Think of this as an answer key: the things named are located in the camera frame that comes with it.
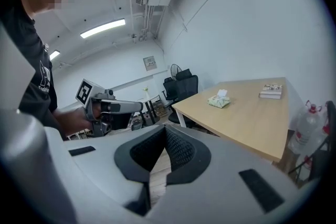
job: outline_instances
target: man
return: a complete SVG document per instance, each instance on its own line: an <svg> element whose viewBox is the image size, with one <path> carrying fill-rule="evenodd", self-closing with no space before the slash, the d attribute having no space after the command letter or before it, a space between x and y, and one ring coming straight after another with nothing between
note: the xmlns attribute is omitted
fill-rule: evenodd
<svg viewBox="0 0 336 224"><path fill-rule="evenodd" d="M37 35L33 19L36 14L52 10L60 3L61 0L12 0L2 21L13 42L36 71L19 109L39 119L44 126L58 129L66 139L67 135L90 129L91 123L83 108L66 113L57 110L48 46ZM98 106L94 114L99 116Z"/></svg>

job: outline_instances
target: plastic water bottle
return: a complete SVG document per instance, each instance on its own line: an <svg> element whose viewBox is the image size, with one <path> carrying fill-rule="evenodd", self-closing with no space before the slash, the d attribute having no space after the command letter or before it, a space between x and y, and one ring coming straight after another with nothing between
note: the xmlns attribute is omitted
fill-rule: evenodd
<svg viewBox="0 0 336 224"><path fill-rule="evenodd" d="M329 135L329 124L326 124L323 126L322 131L318 130L316 131L312 137L309 139L306 146L303 148L302 153L300 154L296 166L299 166L303 161L308 160L309 157L321 146L321 144L324 142L324 140ZM326 151L328 149L327 145L324 144L321 147L321 150ZM310 171L311 171L311 165L312 165L312 159L308 160L300 169L297 169L296 172L299 174L299 178L301 180L306 180L309 177Z"/></svg>
<svg viewBox="0 0 336 224"><path fill-rule="evenodd" d="M288 143L288 148L294 154L300 154L302 152L304 146L309 141L311 134L319 125L320 117L318 112L321 111L322 107L319 106L319 110L317 110L315 104L310 103L309 107L307 105L308 103L310 103L309 100L306 102L308 110L299 120L298 127Z"/></svg>

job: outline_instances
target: light wood tabletop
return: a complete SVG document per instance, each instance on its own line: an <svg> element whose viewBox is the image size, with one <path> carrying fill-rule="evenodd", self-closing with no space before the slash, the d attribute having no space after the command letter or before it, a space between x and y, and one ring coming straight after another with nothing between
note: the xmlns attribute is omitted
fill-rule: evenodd
<svg viewBox="0 0 336 224"><path fill-rule="evenodd" d="M265 84L282 85L282 97L259 98ZM216 108L207 100L227 90L231 104ZM173 105L177 111L211 132L229 138L270 161L281 160L288 130L288 93L285 78L221 82Z"/></svg>

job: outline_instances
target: ceiling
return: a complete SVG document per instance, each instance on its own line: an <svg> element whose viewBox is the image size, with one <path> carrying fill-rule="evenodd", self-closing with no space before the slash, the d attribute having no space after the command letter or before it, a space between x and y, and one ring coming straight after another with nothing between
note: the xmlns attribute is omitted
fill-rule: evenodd
<svg viewBox="0 0 336 224"><path fill-rule="evenodd" d="M49 52L59 50L60 55L52 62L53 69L73 65L80 59L110 47L120 47L133 42L131 35L143 28L145 6L132 0L134 31L132 30L129 0L67 0L60 9L37 15L36 30ZM155 7L151 32L155 33L162 7ZM112 20L124 18L126 25L113 28L86 39L80 33Z"/></svg>

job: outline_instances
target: fluorescent ceiling light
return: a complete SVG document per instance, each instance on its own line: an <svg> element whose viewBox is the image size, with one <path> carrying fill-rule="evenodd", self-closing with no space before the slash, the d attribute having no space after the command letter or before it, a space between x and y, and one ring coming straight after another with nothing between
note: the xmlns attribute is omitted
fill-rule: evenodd
<svg viewBox="0 0 336 224"><path fill-rule="evenodd" d="M60 52L58 50L55 50L49 57L50 60L53 60L56 56L58 56Z"/></svg>
<svg viewBox="0 0 336 224"><path fill-rule="evenodd" d="M96 33L105 31L107 29L111 29L113 27L121 26L121 25L125 25L125 19L115 20L113 22L97 26L94 29L88 30L88 31L80 34L80 36L82 38L87 38L87 37L92 36L92 35L94 35Z"/></svg>

